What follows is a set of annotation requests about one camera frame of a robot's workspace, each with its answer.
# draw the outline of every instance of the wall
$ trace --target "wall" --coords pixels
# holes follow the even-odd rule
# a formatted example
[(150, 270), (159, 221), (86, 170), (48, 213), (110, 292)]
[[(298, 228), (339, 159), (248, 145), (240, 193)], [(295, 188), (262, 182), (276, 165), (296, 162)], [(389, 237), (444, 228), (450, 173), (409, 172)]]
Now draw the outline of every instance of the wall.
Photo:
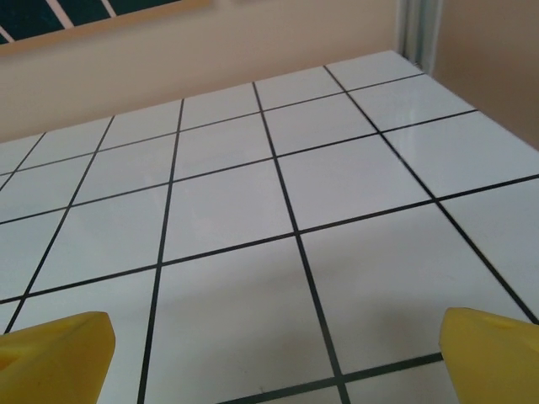
[(392, 49), (397, 8), (398, 0), (221, 0), (3, 56), (0, 140)]
[(539, 2), (445, 0), (435, 78), (539, 149)]

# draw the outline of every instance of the tiled floor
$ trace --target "tiled floor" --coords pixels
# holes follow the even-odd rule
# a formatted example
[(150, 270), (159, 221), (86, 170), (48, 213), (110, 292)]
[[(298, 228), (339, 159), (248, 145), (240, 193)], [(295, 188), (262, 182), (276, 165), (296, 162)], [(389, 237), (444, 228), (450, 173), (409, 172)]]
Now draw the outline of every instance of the tiled floor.
[(539, 314), (539, 153), (392, 52), (0, 145), (0, 327), (107, 311), (100, 404), (455, 404)]

